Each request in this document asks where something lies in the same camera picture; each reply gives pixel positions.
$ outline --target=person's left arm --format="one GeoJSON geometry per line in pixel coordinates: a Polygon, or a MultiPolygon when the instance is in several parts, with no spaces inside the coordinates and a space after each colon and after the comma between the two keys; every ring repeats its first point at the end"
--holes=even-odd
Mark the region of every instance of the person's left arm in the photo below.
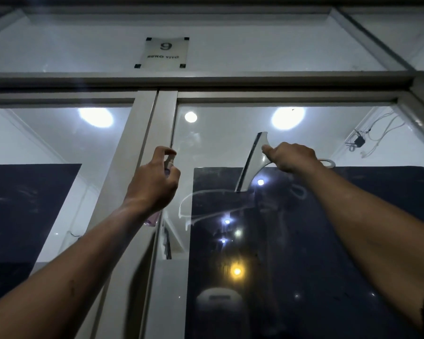
{"type": "Polygon", "coordinates": [[[159,146],[138,168],[121,207],[43,269],[0,299],[0,339],[73,338],[130,241],[151,214],[172,200],[180,171],[164,174],[159,146]]]}

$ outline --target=forearm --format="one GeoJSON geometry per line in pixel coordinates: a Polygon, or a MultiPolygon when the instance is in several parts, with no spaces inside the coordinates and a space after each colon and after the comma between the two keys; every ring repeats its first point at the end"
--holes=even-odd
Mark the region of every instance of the forearm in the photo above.
{"type": "Polygon", "coordinates": [[[119,208],[0,299],[0,339],[73,338],[146,215],[119,208]]]}
{"type": "Polygon", "coordinates": [[[420,325],[424,223],[357,188],[320,163],[302,176],[366,276],[401,312],[420,325]]]}

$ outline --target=hand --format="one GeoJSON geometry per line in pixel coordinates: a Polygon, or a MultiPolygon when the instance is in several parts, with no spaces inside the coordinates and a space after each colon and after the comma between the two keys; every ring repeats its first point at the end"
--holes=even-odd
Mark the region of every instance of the hand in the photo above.
{"type": "Polygon", "coordinates": [[[286,142],[275,148],[263,145],[262,152],[272,163],[276,164],[278,169],[284,172],[305,174],[320,166],[323,167],[322,163],[317,160],[314,150],[304,145],[286,142]]]}
{"type": "Polygon", "coordinates": [[[158,146],[151,162],[136,169],[127,188],[124,207],[142,213],[143,216],[150,216],[171,202],[178,188],[181,171],[172,166],[170,176],[165,176],[164,157],[167,154],[176,154],[176,151],[158,146]]]}

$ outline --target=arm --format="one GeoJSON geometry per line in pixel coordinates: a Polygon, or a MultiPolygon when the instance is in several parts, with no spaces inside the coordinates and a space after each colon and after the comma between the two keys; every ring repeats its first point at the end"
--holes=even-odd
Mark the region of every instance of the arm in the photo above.
{"type": "Polygon", "coordinates": [[[279,169],[304,179],[366,277],[420,327],[424,223],[325,168],[306,146],[281,143],[263,151],[279,169]]]}
{"type": "Polygon", "coordinates": [[[73,338],[102,285],[145,219],[168,205],[180,171],[164,155],[138,168],[124,203],[60,256],[0,299],[0,339],[73,338]]]}

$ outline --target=ceiling light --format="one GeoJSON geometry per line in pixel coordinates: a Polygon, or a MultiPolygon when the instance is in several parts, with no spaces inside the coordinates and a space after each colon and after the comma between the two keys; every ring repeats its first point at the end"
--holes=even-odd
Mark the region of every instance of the ceiling light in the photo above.
{"type": "Polygon", "coordinates": [[[272,116],[272,125],[278,130],[290,130],[305,117],[303,107],[279,107],[272,116]]]}
{"type": "Polygon", "coordinates": [[[105,128],[113,125],[113,116],[107,108],[79,108],[80,117],[88,124],[105,128]]]}
{"type": "Polygon", "coordinates": [[[198,117],[195,113],[188,112],[187,114],[185,114],[185,119],[188,122],[195,122],[198,119],[198,117]]]}

